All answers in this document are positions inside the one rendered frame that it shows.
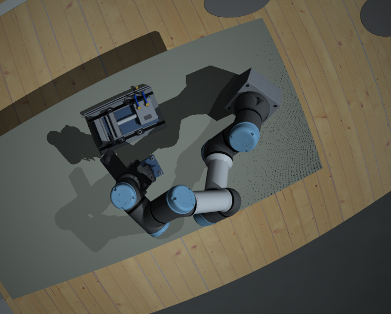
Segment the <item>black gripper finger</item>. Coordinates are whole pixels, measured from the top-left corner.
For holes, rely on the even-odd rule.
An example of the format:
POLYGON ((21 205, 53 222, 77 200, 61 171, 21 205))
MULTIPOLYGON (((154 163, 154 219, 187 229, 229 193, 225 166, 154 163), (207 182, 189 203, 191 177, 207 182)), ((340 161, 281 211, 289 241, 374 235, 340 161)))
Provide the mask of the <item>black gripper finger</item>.
POLYGON ((136 162, 134 162, 133 166, 137 168, 137 170, 140 173, 144 173, 145 175, 148 175, 148 172, 140 165, 140 161, 137 159, 136 162))

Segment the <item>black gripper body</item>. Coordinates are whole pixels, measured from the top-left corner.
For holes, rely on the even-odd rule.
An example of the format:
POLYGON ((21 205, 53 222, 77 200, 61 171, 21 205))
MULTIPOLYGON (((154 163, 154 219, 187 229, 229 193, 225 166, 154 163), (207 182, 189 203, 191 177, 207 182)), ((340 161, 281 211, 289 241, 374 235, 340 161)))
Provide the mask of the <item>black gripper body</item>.
POLYGON ((133 166, 133 164, 128 168, 128 170, 130 172, 126 172, 126 173, 123 173, 122 175, 120 175, 117 179, 117 181, 119 180, 119 178, 121 178, 123 175, 126 175, 126 174, 131 174, 133 176, 136 176, 139 183, 140 183, 140 191, 142 192, 143 195, 145 195, 147 193, 147 188, 151 185, 152 183, 152 180, 149 179, 146 175, 144 175, 142 173, 139 172, 139 171, 136 171, 137 168, 133 166), (134 174, 135 173, 135 174, 134 174))

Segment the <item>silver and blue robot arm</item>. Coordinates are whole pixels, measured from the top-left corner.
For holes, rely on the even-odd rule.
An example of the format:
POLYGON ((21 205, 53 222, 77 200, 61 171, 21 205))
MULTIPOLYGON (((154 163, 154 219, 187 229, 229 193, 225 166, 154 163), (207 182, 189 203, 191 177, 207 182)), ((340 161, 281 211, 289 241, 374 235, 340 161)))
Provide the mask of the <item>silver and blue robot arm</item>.
POLYGON ((126 174, 117 181, 120 175, 130 171, 108 150, 100 161, 117 181, 110 193, 113 205, 124 210, 152 237, 160 236, 170 221, 179 217, 193 216, 199 225, 210 226, 234 215, 241 207, 241 197, 236 190, 223 188, 227 187, 228 170, 234 155, 256 147, 270 105, 260 93, 247 91, 236 98, 234 112, 234 122, 201 148, 202 159, 208 167, 204 191, 177 185, 149 201, 138 190, 137 177, 126 174))

